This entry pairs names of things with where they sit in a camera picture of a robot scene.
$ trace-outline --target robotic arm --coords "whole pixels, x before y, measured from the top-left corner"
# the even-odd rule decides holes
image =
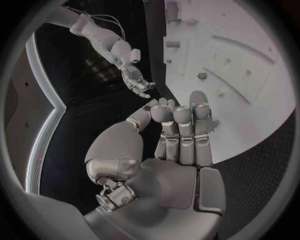
[[[91,16],[60,7],[46,21],[69,28],[70,32],[87,38],[92,47],[108,62],[122,72],[126,86],[142,98],[150,98],[144,92],[155,87],[155,83],[144,80],[142,73],[133,65],[140,61],[141,51],[132,49],[130,44],[115,32],[98,26]]]

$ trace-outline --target robotic hand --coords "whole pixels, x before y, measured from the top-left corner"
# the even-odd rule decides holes
[[[142,162],[139,132],[151,118],[162,133],[155,158]],[[226,208],[221,174],[211,168],[208,134],[217,125],[205,94],[194,91],[190,106],[153,99],[100,134],[85,158],[88,176],[103,185],[100,207],[86,217],[95,232],[108,239],[212,239]]]
[[[142,98],[150,98],[150,95],[144,92],[153,89],[155,83],[147,82],[133,65],[141,59],[139,49],[132,49],[130,44],[115,32],[98,26],[90,15],[79,15],[66,7],[60,7],[46,21],[69,28],[71,33],[87,38],[102,57],[121,70],[123,81],[131,91]]]

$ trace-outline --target white robotic arm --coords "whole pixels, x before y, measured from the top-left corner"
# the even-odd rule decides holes
[[[130,44],[112,30],[98,26],[88,14],[60,7],[46,21],[70,29],[70,32],[87,38],[92,47],[108,62],[122,72],[126,86],[142,98],[150,98],[144,92],[155,87],[155,83],[144,80],[142,73],[133,65],[140,61],[141,51],[132,49]]]

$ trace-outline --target wire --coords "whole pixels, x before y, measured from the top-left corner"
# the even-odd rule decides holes
[[[101,21],[105,21],[105,22],[109,22],[109,23],[113,23],[113,24],[116,24],[120,30],[121,30],[121,34],[122,34],[122,39],[125,41],[125,31],[121,25],[121,23],[119,22],[119,20],[117,18],[115,18],[114,16],[111,16],[111,15],[106,15],[106,14],[89,14],[85,11],[82,11],[82,10],[79,10],[79,9],[75,9],[73,7],[70,7],[70,6],[65,6],[65,8],[67,9],[70,9],[76,13],[79,13],[79,14],[86,14],[86,15],[89,15],[90,17],[94,18],[94,19],[97,19],[97,20],[101,20]],[[112,20],[108,20],[108,19],[103,19],[103,18],[100,18],[100,17],[109,17],[109,18],[112,18],[114,21]]]

